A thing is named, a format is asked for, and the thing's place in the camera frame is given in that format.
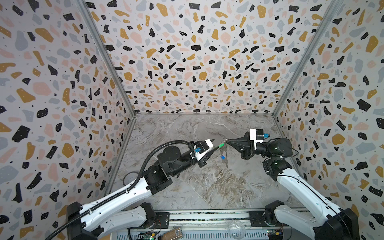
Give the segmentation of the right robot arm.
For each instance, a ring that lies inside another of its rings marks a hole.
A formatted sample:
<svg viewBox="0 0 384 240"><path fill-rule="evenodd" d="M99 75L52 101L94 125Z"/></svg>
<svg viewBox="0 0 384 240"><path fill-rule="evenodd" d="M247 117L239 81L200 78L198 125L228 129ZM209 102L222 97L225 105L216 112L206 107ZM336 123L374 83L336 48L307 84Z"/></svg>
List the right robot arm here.
<svg viewBox="0 0 384 240"><path fill-rule="evenodd" d="M269 225L286 224L312 240L358 240L358 216L351 209L342 209L309 185L286 161L294 154L290 140L271 139L267 142L248 137L227 140L241 158L254 155L265 158L263 168L274 181L290 191L306 207L310 215L298 212L281 201L265 207L265 221Z"/></svg>

